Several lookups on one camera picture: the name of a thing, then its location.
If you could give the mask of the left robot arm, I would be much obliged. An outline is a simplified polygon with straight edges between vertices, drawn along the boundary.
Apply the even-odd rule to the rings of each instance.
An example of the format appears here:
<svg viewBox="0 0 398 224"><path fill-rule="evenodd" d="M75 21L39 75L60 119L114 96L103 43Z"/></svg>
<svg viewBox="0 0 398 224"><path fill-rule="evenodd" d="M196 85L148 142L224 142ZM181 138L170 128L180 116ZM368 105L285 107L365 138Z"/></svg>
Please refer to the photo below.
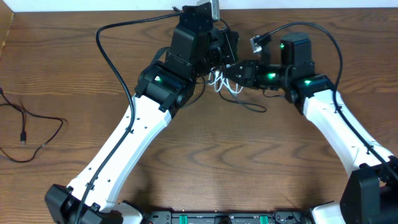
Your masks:
<svg viewBox="0 0 398 224"><path fill-rule="evenodd" d="M171 45L141 72L116 129L82 172L53 185L45 203L55 223L141 223L144 214L118 195L144 151L192 97L197 80L235 63L237 32L217 29L218 1L199 1L178 14Z"/></svg>

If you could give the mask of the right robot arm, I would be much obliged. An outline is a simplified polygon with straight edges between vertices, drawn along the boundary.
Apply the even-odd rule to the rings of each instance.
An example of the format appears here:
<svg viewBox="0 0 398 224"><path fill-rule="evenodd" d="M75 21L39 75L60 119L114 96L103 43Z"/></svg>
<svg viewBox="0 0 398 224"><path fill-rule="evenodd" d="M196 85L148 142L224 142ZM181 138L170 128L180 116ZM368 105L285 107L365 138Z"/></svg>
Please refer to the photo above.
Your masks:
<svg viewBox="0 0 398 224"><path fill-rule="evenodd" d="M257 35L251 47L259 60L228 67L224 77L258 90L283 90L323 134L348 175L341 199L310 208L294 223L396 223L397 157L381 146L347 108L338 81L315 72L312 43L306 33L280 38L281 63L270 63L271 34Z"/></svg>

